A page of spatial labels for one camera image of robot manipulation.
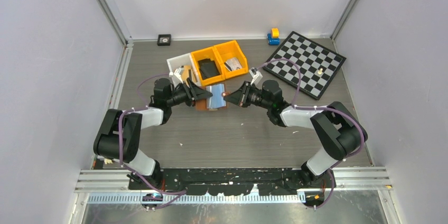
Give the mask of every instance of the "wire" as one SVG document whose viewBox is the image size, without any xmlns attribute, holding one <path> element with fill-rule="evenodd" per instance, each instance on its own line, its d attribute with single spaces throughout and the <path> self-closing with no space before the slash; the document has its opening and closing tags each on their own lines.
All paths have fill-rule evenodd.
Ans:
<svg viewBox="0 0 448 224">
<path fill-rule="evenodd" d="M 143 96 L 143 94 L 140 92 L 140 87 L 141 87 L 145 82 L 147 82 L 147 81 L 149 81 L 149 80 L 151 80 L 151 79 L 154 79 L 154 78 L 162 77 L 162 76 L 169 76 L 169 74 L 168 74 L 168 73 L 162 73 L 162 74 L 158 74 L 158 75 L 151 76 L 151 77 L 147 78 L 146 80 L 143 80 L 143 81 L 137 86 L 137 94 L 138 94 L 138 96 L 140 97 L 140 99 L 143 101 L 143 103 L 144 103 L 145 105 L 148 105 L 149 103 L 148 103 L 148 100 L 146 100 L 146 98 L 145 98 L 145 97 Z"/>
<path fill-rule="evenodd" d="M 302 76 L 301 76 L 301 73 L 300 73 L 300 67 L 299 67 L 295 62 L 293 62 L 292 60 L 286 59 L 286 58 L 273 59 L 273 60 L 270 60 L 270 61 L 268 61 L 268 62 L 263 63 L 263 64 L 262 64 L 260 67 L 258 67 L 257 69 L 259 70 L 260 68 L 265 67 L 266 65 L 271 64 L 271 63 L 273 63 L 273 62 L 277 62 L 277 61 L 287 61 L 287 62 L 291 63 L 291 64 L 296 68 L 296 70 L 297 70 L 297 74 L 298 74 L 297 89 L 296 89 L 296 92 L 295 92 L 295 94 L 294 94 L 293 100 L 291 101 L 291 105 L 294 107 L 294 109 L 299 109 L 299 110 L 327 110 L 327 111 L 330 111 L 330 112 L 339 114 L 339 115 L 343 116 L 344 118 L 346 118 L 347 120 L 349 120 L 350 122 L 352 122 L 352 123 L 354 124 L 354 126 L 356 127 L 356 129 L 358 130 L 359 134 L 361 135 L 361 143 L 360 143 L 359 148 L 358 148 L 356 151 L 350 153 L 347 157 L 351 157 L 351 156 L 354 156 L 355 154 L 358 154 L 358 153 L 363 149 L 363 147 L 364 147 L 364 141 L 365 141 L 365 138 L 364 138 L 364 134 L 362 133 L 361 127 L 359 126 L 359 124 L 358 124 L 353 118 L 351 118 L 349 115 L 347 115 L 347 114 L 345 114 L 345 113 L 343 113 L 343 112 L 341 112 L 341 111 L 339 111 L 339 110 L 332 109 L 332 108 L 328 108 L 328 107 L 303 107 L 303 106 L 297 106 L 297 105 L 294 105 L 294 103 L 295 103 L 296 100 L 297 100 L 298 93 L 299 93 L 299 91 L 300 91 L 300 83 L 301 83 L 301 81 L 302 81 Z M 144 96 L 143 96 L 142 93 L 140 92 L 140 90 L 139 90 L 140 87 L 141 87 L 145 82 L 147 82 L 147 81 L 149 81 L 149 80 L 151 80 L 151 79 L 154 79 L 154 78 L 156 78 L 156 77 L 161 77 L 161 76 L 168 76 L 168 74 L 166 74 L 166 73 L 165 73 L 165 74 L 158 74 L 158 75 L 149 77 L 149 78 L 143 80 L 143 81 L 138 85 L 138 87 L 137 87 L 137 94 L 140 96 L 140 98 L 142 99 L 142 101 L 143 101 L 145 104 L 148 104 L 148 101 L 146 100 L 146 98 L 144 98 Z M 161 209 L 161 208 L 165 208 L 165 207 L 169 206 L 172 202 L 174 202 L 175 200 L 177 200 L 179 197 L 181 197 L 182 195 L 185 195 L 185 194 L 186 194 L 186 191 L 180 191 L 180 192 L 165 192 L 165 191 L 160 191 L 160 190 L 158 190 L 156 187 L 152 186 L 152 185 L 151 185 L 151 184 L 150 184 L 150 183 L 149 183 L 149 182 L 148 182 L 148 181 L 147 181 L 141 174 L 139 174 L 138 172 L 132 170 L 132 169 L 131 169 L 130 167 L 128 167 L 127 165 L 124 165 L 124 163 L 123 163 L 123 118 L 124 118 L 124 116 L 125 116 L 126 114 L 128 114 L 128 113 L 136 112 L 136 111 L 141 111 L 141 110 L 145 110 L 145 109 L 147 109 L 147 107 L 145 107 L 145 108 L 141 108 L 141 109 L 134 109 L 134 108 L 133 108 L 133 109 L 128 109 L 128 110 L 124 110 L 123 113 L 120 115 L 120 118 L 119 118 L 119 121 L 118 121 L 119 161 L 120 161 L 120 165 L 125 166 L 128 170 L 131 170 L 132 172 L 134 172 L 134 173 L 135 173 L 140 179 L 142 179 L 142 181 L 143 181 L 148 187 L 150 187 L 151 189 L 153 189 L 153 190 L 155 190 L 155 191 L 157 191 L 157 192 L 159 192 L 159 193 L 161 193 L 161 194 L 166 194 L 166 195 L 177 195 L 177 197 L 175 197 L 175 198 L 172 199 L 171 201 L 167 202 L 166 204 L 163 204 L 163 205 L 161 205 L 161 206 L 158 206 L 158 207 L 154 208 L 154 210 L 156 210 L 156 209 Z M 330 169 L 333 168 L 333 167 L 335 167 L 335 166 L 337 166 L 340 162 L 341 162 L 341 161 L 338 161 L 338 162 L 336 162 L 335 164 L 333 164 L 333 165 L 330 167 Z M 331 190 L 330 190 L 330 194 L 329 194 L 328 197 L 322 202 L 322 204 L 320 204 L 319 206 L 316 207 L 316 209 L 321 208 L 322 206 L 324 206 L 324 205 L 328 202 L 328 200 L 329 200 L 329 198 L 331 197 L 331 195 L 333 195 L 333 190 L 334 190 L 334 177 L 333 177 L 333 174 L 331 173 L 331 170 L 330 170 L 330 169 L 328 169 L 328 170 L 326 171 L 327 174 L 330 176 L 330 179 L 331 179 L 331 181 L 332 181 L 332 182 L 331 182 Z"/>
<path fill-rule="evenodd" d="M 302 75 L 300 74 L 300 67 L 298 66 L 298 64 L 294 63 L 292 60 L 285 59 L 285 58 L 281 58 L 281 59 L 273 59 L 273 60 L 270 60 L 270 61 L 268 61 L 268 62 L 265 62 L 264 64 L 262 64 L 262 65 L 260 65 L 259 67 L 257 67 L 257 70 L 260 70 L 262 67 L 265 67 L 265 66 L 267 66 L 268 64 L 271 64 L 271 63 L 274 63 L 274 62 L 277 62 L 277 61 L 287 61 L 287 62 L 293 64 L 293 66 L 294 66 L 295 69 L 297 70 L 297 73 L 298 73 L 298 83 L 297 83 L 297 89 L 296 89 L 296 91 L 295 91 L 293 100 L 291 101 L 291 105 L 293 105 L 293 104 L 295 103 L 295 101 L 297 100 L 298 92 L 300 91 L 300 82 L 302 81 Z"/>
<path fill-rule="evenodd" d="M 260 69 L 260 68 L 262 68 L 262 67 L 264 67 L 264 66 L 266 66 L 266 65 L 268 65 L 268 64 L 271 64 L 271 63 L 276 62 L 276 61 L 281 61 L 281 60 L 288 61 L 288 62 L 292 63 L 293 66 L 296 68 L 297 73 L 298 73 L 297 89 L 296 89 L 296 92 L 295 92 L 295 94 L 294 94 L 293 100 L 291 101 L 291 106 L 293 106 L 294 109 L 299 109 L 299 110 L 327 110 L 327 111 L 330 111 L 330 112 L 333 112 L 333 113 L 336 113 L 336 114 L 338 114 L 338 115 L 343 116 L 343 117 L 346 118 L 348 121 L 352 122 L 352 124 L 353 124 L 353 125 L 355 126 L 355 128 L 358 130 L 359 135 L 361 135 L 360 145 L 359 145 L 358 149 L 356 149 L 354 152 L 348 154 L 347 157 L 352 157 L 352 156 L 358 154 L 359 152 L 361 152 L 361 150 L 364 148 L 364 141 L 365 141 L 364 133 L 362 132 L 362 130 L 361 130 L 361 126 L 358 124 L 358 122 L 356 122 L 356 121 L 355 121 L 353 118 L 351 118 L 349 115 L 347 115 L 347 114 L 345 114 L 345 113 L 343 113 L 343 112 L 341 112 L 341 111 L 339 111 L 339 110 L 336 110 L 336 109 L 333 109 L 333 108 L 328 108 L 328 107 L 317 107 L 317 106 L 314 106 L 314 107 L 303 107 L 303 106 L 297 106 L 297 105 L 294 105 L 294 103 L 295 103 L 296 100 L 297 100 L 298 92 L 300 91 L 300 83 L 301 83 L 301 81 L 302 81 L 301 74 L 300 74 L 300 67 L 299 67 L 296 63 L 294 63 L 293 61 L 291 61 L 291 60 L 289 60 L 289 59 L 285 59 L 285 58 L 281 58 L 281 59 L 273 59 L 273 60 L 270 60 L 270 61 L 268 61 L 268 62 L 265 62 L 264 64 L 262 64 L 262 65 L 261 65 L 260 67 L 258 67 L 257 69 Z M 319 209 L 319 208 L 321 208 L 322 206 L 324 206 L 324 205 L 328 202 L 328 200 L 331 198 L 331 195 L 333 195 L 333 190 L 334 190 L 334 177 L 333 177 L 333 174 L 331 173 L 331 169 L 334 168 L 335 166 L 339 165 L 339 163 L 341 163 L 341 161 L 337 161 L 336 163 L 334 163 L 334 164 L 333 164 L 333 165 L 326 171 L 327 174 L 330 176 L 330 179 L 332 180 L 332 182 L 331 182 L 331 190 L 330 190 L 330 194 L 328 194 L 328 197 L 325 198 L 325 200 L 322 202 L 322 204 L 320 204 L 319 206 L 315 206 L 316 209 Z"/>
</svg>

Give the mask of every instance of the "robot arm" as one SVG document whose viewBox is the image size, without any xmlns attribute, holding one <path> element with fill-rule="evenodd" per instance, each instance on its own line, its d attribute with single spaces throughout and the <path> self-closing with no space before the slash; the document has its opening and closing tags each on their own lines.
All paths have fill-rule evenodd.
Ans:
<svg viewBox="0 0 448 224">
<path fill-rule="evenodd" d="M 251 70 L 253 70 L 252 75 L 257 74 L 256 69 Z M 327 110 L 295 109 L 283 99 L 282 90 L 275 80 L 263 82 L 262 89 L 245 81 L 238 90 L 226 95 L 224 99 L 240 107 L 253 104 L 267 109 L 267 116 L 274 125 L 299 126 L 316 131 L 322 148 L 302 165 L 300 177 L 304 184 L 317 180 L 327 169 L 342 161 L 360 145 L 361 136 L 352 122 Z M 340 102 L 333 102 L 326 107 L 336 109 L 353 118 Z M 361 129 L 367 140 L 366 131 L 362 127 Z"/>
<path fill-rule="evenodd" d="M 142 129 L 165 124 L 171 116 L 171 107 L 185 103 L 194 106 L 197 100 L 207 99 L 212 93 L 196 86 L 190 79 L 176 87 L 169 79 L 161 78 L 154 83 L 154 95 L 146 109 L 126 114 L 123 119 L 123 162 L 128 167 L 149 177 L 155 184 L 160 176 L 159 163 L 149 158 L 139 148 Z M 123 111 L 109 109 L 106 112 L 94 143 L 94 152 L 118 162 L 118 121 Z"/>
</svg>

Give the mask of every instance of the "blue toy block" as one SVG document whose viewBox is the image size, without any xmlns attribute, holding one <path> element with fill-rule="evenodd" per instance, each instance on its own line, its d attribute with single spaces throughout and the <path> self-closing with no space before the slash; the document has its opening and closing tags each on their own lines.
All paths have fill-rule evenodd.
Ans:
<svg viewBox="0 0 448 224">
<path fill-rule="evenodd" d="M 269 45 L 279 45 L 280 44 L 280 38 L 272 38 L 270 33 L 267 33 L 267 41 Z"/>
</svg>

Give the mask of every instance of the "grid pattern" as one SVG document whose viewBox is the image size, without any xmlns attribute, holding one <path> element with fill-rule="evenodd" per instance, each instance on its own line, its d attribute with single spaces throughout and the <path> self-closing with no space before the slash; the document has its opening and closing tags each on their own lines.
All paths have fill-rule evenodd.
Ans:
<svg viewBox="0 0 448 224">
<path fill-rule="evenodd" d="M 300 67 L 300 90 L 319 100 L 346 58 L 292 32 L 267 61 L 286 58 Z M 298 73 L 288 61 L 276 61 L 264 69 L 286 83 L 297 87 Z"/>
</svg>

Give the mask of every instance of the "yellow toy block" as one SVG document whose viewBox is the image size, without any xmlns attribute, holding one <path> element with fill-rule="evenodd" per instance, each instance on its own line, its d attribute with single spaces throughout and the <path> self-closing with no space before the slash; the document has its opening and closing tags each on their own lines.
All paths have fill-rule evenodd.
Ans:
<svg viewBox="0 0 448 224">
<path fill-rule="evenodd" d="M 270 35 L 271 35 L 272 38 L 278 38 L 278 36 L 279 36 L 278 35 L 278 29 L 276 27 L 272 28 L 270 30 Z"/>
</svg>

